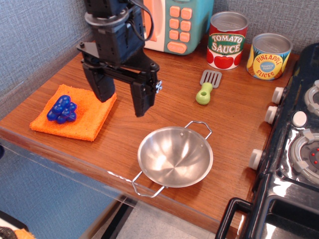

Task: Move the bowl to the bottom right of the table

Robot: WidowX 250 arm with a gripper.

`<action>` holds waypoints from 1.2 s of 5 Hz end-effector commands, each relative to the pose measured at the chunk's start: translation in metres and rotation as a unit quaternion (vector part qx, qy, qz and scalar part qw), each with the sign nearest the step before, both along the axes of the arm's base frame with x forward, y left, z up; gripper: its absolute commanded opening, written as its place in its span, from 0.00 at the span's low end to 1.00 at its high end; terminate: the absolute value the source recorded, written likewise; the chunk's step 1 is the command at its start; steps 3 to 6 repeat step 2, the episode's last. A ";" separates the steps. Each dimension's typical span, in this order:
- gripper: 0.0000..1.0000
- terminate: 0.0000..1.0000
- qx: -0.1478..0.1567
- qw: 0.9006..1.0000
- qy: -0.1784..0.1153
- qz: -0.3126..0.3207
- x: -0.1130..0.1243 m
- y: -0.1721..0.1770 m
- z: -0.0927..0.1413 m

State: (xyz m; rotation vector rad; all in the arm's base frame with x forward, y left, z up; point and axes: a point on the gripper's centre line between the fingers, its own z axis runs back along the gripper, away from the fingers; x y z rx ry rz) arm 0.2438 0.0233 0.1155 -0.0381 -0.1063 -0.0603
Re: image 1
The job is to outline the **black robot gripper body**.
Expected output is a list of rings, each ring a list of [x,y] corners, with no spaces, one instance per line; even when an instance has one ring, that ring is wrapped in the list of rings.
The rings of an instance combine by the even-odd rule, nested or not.
[[[161,90],[159,65],[144,53],[145,37],[140,9],[122,9],[117,13],[88,10],[85,21],[90,25],[94,42],[81,42],[77,49],[83,63],[102,68],[107,76],[131,86],[134,81],[155,85]]]

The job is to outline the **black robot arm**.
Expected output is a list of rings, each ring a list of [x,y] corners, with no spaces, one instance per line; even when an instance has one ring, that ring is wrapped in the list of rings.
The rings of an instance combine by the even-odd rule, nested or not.
[[[97,99],[105,102],[115,93],[114,80],[130,85],[135,114],[142,117],[161,90],[159,65],[144,53],[142,13],[150,10],[141,0],[87,0],[85,20],[94,42],[81,42],[82,66]]]

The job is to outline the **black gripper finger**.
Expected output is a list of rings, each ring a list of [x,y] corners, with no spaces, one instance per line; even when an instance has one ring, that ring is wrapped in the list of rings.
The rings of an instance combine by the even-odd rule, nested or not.
[[[102,68],[82,64],[86,79],[100,102],[106,102],[115,93],[114,79],[107,76]]]
[[[131,84],[131,95],[136,117],[142,117],[155,103],[156,88],[154,84],[134,81]]]

